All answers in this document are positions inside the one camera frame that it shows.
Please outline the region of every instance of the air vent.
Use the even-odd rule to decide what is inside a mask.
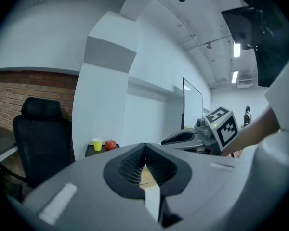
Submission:
[[[251,87],[253,84],[254,84],[254,81],[251,80],[251,79],[239,80],[239,81],[237,82],[236,87],[237,87],[238,89],[240,89],[240,88],[248,88],[248,87]]]

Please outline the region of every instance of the red apple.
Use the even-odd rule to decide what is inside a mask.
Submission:
[[[117,147],[117,143],[114,140],[107,140],[105,142],[105,148],[107,151],[114,150]]]

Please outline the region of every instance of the white pillar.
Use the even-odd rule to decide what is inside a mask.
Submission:
[[[88,35],[72,116],[75,159],[85,157],[92,138],[123,143],[129,70],[138,47],[138,28],[107,12]]]

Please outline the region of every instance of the person's arm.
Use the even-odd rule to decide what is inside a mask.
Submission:
[[[243,150],[250,145],[258,144],[266,136],[279,130],[277,118],[270,106],[252,123],[244,127],[235,140],[222,151],[222,156]]]

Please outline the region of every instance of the black office chair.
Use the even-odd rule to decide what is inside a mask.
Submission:
[[[71,163],[71,123],[54,100],[28,98],[21,113],[14,134],[27,182],[35,187]]]

